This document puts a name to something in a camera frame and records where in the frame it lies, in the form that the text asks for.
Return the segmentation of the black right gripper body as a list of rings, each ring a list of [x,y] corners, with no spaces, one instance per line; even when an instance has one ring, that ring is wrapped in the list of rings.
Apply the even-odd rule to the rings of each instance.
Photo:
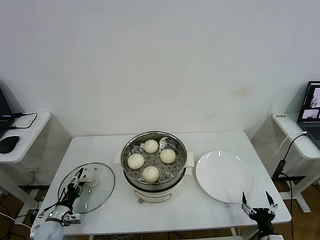
[[[269,208],[253,208],[249,218],[257,223],[259,231],[274,231],[272,220],[275,218],[275,213]]]

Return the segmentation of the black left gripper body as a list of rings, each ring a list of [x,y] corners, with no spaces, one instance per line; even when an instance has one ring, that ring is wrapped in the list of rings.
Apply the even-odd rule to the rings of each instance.
[[[68,204],[73,204],[79,197],[80,188],[73,183],[67,185],[67,192],[65,194],[65,200]]]

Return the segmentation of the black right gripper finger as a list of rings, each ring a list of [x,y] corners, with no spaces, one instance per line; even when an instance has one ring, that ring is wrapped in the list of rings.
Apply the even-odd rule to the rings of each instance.
[[[248,204],[247,198],[244,192],[242,192],[242,199],[241,199],[241,209],[247,214],[247,215],[253,215],[256,213],[256,211]]]
[[[267,201],[269,203],[269,212],[271,214],[275,214],[276,213],[276,210],[278,209],[278,204],[274,202],[272,196],[266,191],[265,192],[266,194],[266,197],[267,197]]]

